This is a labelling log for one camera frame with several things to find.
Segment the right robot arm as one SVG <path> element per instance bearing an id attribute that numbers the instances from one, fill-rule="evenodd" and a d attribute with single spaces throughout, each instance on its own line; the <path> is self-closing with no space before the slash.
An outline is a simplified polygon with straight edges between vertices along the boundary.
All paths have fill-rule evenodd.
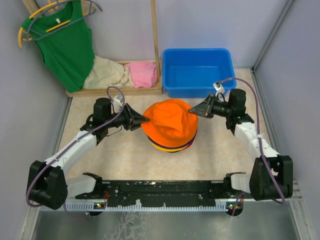
<path id="1" fill-rule="evenodd" d="M 189 113 L 211 119 L 214 116 L 226 119 L 226 128 L 246 147 L 253 159 L 250 174 L 232 173 L 230 181 L 223 185 L 223 192 L 235 198 L 241 191 L 256 201 L 273 200 L 284 204 L 293 195 L 293 160 L 274 150 L 260 133 L 260 125 L 246 112 L 246 92 L 232 89 L 227 101 L 209 94 Z"/>

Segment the orange hat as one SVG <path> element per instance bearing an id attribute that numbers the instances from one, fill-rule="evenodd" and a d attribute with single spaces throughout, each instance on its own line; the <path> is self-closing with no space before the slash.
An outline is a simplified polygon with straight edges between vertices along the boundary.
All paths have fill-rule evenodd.
<path id="1" fill-rule="evenodd" d="M 150 119 L 142 123 L 144 133 L 160 145 L 178 147 L 189 142 L 198 130 L 198 117 L 188 110 L 192 108 L 181 99 L 170 98 L 151 105 L 144 116 Z"/>

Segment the navy blue hat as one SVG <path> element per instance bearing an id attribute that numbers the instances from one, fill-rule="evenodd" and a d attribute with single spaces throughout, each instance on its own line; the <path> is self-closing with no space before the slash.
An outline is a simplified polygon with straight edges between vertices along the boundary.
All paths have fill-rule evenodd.
<path id="1" fill-rule="evenodd" d="M 169 146 L 161 145 L 161 144 L 157 143 L 156 141 L 154 141 L 153 139 L 151 139 L 148 135 L 147 135 L 147 138 L 149 139 L 149 141 L 150 141 L 152 144 L 154 144 L 154 145 L 156 145 L 156 146 L 158 146 L 158 147 L 160 147 L 160 148 L 168 149 L 168 150 L 174 150 L 174 149 L 186 148 L 187 146 L 189 146 L 190 144 L 192 144 L 193 141 L 194 141 L 194 139 L 195 139 L 196 136 L 197 136 L 197 133 L 198 133 L 198 131 L 195 132 L 194 136 L 192 137 L 192 139 L 191 139 L 190 141 L 188 141 L 187 143 L 185 143 L 185 144 L 183 144 L 183 145 L 181 145 L 181 146 L 177 146 L 177 147 L 169 147 Z"/>

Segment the blue plastic bin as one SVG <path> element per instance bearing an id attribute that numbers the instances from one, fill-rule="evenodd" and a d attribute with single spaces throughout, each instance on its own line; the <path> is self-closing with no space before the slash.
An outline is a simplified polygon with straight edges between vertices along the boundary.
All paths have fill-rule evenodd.
<path id="1" fill-rule="evenodd" d="M 235 72 L 225 48 L 169 48 L 163 52 L 162 84 L 170 98 L 205 98 Z"/>

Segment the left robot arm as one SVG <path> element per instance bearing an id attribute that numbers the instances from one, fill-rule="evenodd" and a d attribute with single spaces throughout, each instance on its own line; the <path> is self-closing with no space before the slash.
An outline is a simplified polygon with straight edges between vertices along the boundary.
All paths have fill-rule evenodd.
<path id="1" fill-rule="evenodd" d="M 93 173 L 66 180 L 66 175 L 83 156 L 96 147 L 109 129 L 134 131 L 149 119 L 136 112 L 128 103 L 116 111 L 113 101 L 99 98 L 93 105 L 93 113 L 86 119 L 74 139 L 45 161 L 34 161 L 27 180 L 26 203 L 33 208 L 45 206 L 57 210 L 67 199 L 90 195 L 97 199 L 103 195 L 102 178 Z"/>

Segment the yellow bucket hat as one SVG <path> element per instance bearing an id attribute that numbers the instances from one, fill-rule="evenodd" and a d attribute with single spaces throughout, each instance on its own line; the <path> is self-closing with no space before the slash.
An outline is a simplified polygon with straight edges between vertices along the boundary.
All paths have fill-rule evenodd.
<path id="1" fill-rule="evenodd" d="M 168 146 L 163 146 L 163 145 L 160 145 L 159 143 L 153 141 L 149 136 L 148 136 L 148 139 L 149 141 L 151 142 L 151 144 L 158 150 L 160 151 L 163 151 L 163 152 L 168 152 L 168 153 L 177 153 L 177 152 L 180 152 L 180 151 L 183 151 L 187 148 L 189 148 L 194 140 L 196 138 L 196 135 L 189 141 L 187 142 L 186 144 L 184 145 L 181 145 L 181 146 L 178 146 L 178 147 L 168 147 Z"/>

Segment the red bucket hat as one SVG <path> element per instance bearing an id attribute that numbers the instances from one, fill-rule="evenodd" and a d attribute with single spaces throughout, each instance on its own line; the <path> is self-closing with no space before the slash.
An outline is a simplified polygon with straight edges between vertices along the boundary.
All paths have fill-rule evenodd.
<path id="1" fill-rule="evenodd" d="M 167 152 L 167 153 L 177 153 L 177 152 L 183 151 L 183 150 L 189 148 L 192 144 L 188 145 L 188 146 L 185 147 L 185 148 L 164 149 L 164 148 L 161 148 L 161 147 L 159 147 L 159 146 L 156 146 L 155 144 L 152 143 L 152 145 L 153 145 L 156 149 L 158 149 L 158 150 L 160 150 L 160 151 L 163 151 L 163 152 Z"/>

